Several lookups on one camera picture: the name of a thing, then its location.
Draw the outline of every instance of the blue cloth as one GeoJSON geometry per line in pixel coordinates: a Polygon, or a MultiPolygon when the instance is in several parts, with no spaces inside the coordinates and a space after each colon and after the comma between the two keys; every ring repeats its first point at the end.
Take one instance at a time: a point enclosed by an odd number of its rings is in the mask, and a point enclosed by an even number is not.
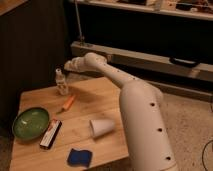
{"type": "Polygon", "coordinates": [[[71,149],[67,162],[70,166],[83,165],[89,167],[92,159],[92,152],[89,150],[71,149]]]}

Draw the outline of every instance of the green bowl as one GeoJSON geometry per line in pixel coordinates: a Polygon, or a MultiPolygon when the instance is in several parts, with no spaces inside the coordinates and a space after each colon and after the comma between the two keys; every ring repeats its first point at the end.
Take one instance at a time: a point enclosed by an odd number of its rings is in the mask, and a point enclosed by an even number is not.
{"type": "Polygon", "coordinates": [[[35,139],[46,131],[49,119],[49,113],[43,108],[27,109],[15,118],[12,132],[23,141],[35,139]]]}

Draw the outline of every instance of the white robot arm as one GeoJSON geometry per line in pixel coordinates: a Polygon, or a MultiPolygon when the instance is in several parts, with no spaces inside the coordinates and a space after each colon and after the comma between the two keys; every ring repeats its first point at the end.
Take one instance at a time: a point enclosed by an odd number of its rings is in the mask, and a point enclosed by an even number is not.
{"type": "Polygon", "coordinates": [[[108,65],[105,57],[95,53],[67,61],[64,68],[75,72],[101,72],[121,88],[120,111],[134,170],[178,170],[160,114],[163,95],[158,88],[108,65]]]}

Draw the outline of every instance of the cup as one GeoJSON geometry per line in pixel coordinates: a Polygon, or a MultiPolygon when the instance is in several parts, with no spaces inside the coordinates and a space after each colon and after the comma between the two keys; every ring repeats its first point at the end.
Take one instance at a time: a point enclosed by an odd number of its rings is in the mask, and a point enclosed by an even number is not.
{"type": "Polygon", "coordinates": [[[111,119],[93,119],[90,120],[93,138],[105,135],[115,129],[115,122],[111,119]]]}

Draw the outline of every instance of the water bottle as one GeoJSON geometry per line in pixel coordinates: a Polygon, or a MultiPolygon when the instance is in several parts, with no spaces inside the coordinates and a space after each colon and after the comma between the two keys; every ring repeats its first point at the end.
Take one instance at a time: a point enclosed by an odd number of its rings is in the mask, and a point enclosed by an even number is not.
{"type": "Polygon", "coordinates": [[[56,81],[59,93],[61,95],[69,94],[69,86],[66,82],[66,76],[62,73],[60,68],[57,68],[55,72],[56,72],[55,81],[56,81]]]}

